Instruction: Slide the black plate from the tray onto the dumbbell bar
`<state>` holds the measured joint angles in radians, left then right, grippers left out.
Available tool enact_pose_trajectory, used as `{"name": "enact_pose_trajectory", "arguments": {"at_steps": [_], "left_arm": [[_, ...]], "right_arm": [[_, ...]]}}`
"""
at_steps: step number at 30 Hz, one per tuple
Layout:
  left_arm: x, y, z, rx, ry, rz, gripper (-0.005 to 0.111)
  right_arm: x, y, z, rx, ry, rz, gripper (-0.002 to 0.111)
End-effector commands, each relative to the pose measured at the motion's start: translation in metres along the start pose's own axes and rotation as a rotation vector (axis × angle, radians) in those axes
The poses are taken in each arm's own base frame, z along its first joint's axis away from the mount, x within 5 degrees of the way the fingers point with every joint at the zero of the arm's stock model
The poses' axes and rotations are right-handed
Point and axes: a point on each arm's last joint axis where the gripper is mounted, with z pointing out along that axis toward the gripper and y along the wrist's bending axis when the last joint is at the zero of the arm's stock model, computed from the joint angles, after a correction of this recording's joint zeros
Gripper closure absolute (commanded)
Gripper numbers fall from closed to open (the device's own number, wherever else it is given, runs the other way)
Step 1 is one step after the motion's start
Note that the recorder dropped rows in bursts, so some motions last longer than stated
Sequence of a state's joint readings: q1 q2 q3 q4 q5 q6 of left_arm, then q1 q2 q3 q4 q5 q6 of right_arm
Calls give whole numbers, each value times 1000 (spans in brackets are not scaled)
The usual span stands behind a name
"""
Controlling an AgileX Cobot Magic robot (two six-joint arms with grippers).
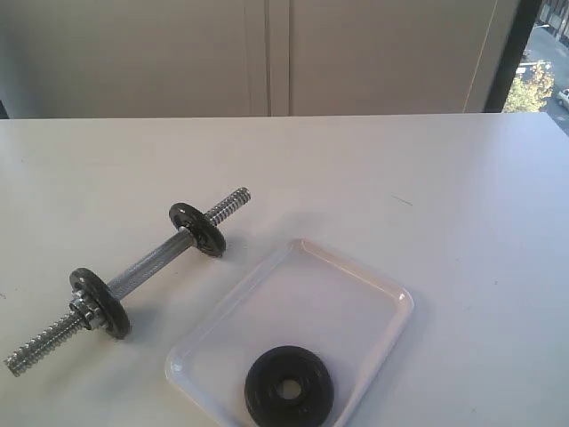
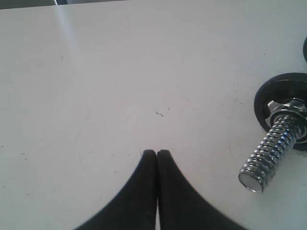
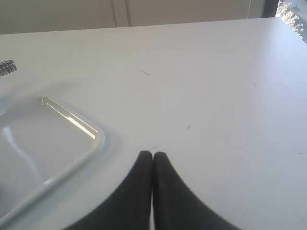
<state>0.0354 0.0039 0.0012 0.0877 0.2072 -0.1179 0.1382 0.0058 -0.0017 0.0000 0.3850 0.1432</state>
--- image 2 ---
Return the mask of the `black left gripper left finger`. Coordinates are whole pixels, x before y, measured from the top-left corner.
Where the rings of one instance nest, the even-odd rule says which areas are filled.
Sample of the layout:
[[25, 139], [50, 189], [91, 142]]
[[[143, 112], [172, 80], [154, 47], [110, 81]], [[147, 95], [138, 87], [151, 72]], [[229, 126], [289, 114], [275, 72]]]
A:
[[157, 159], [145, 150], [117, 195], [78, 230], [154, 230], [157, 209]]

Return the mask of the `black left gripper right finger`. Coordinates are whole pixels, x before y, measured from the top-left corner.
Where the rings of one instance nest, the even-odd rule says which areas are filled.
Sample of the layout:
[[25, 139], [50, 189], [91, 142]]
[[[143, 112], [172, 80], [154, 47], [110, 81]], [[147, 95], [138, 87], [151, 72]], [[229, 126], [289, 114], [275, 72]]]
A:
[[157, 153], [158, 208], [162, 230], [243, 230], [191, 186], [171, 152]]

